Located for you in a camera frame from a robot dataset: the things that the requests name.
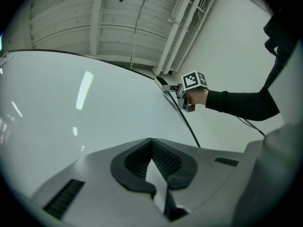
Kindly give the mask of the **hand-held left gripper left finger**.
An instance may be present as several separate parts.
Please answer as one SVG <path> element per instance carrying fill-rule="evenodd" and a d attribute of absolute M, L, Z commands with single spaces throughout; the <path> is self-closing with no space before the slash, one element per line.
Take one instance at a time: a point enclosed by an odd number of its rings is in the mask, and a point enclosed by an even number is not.
<path fill-rule="evenodd" d="M 151 138 L 90 153 L 45 181 L 32 201 L 73 227 L 162 227 L 169 219 L 146 181 Z"/>

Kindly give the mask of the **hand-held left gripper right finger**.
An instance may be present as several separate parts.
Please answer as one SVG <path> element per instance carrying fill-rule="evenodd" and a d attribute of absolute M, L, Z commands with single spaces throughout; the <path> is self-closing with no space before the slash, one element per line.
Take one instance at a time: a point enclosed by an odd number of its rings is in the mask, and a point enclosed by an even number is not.
<path fill-rule="evenodd" d="M 151 140 L 155 204 L 151 222 L 232 222 L 243 192 L 243 153 Z"/>

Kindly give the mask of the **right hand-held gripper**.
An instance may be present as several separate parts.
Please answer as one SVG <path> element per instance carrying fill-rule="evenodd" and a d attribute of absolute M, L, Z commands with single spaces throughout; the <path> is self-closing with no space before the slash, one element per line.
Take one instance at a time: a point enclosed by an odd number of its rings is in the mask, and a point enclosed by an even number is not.
<path fill-rule="evenodd" d="M 181 76 L 181 84 L 162 85 L 161 89 L 163 92 L 175 92 L 179 109 L 190 113 L 195 107 L 189 103 L 186 92 L 191 89 L 208 89 L 208 85 L 204 75 L 195 70 Z"/>

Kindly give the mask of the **person's right hand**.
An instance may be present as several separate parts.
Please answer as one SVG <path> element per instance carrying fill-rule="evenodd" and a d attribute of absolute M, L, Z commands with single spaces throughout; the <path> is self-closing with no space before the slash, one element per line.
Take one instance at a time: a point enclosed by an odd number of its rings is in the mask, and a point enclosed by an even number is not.
<path fill-rule="evenodd" d="M 186 91 L 186 98 L 190 105 L 204 105 L 206 106 L 208 90 L 206 89 L 191 89 Z"/>

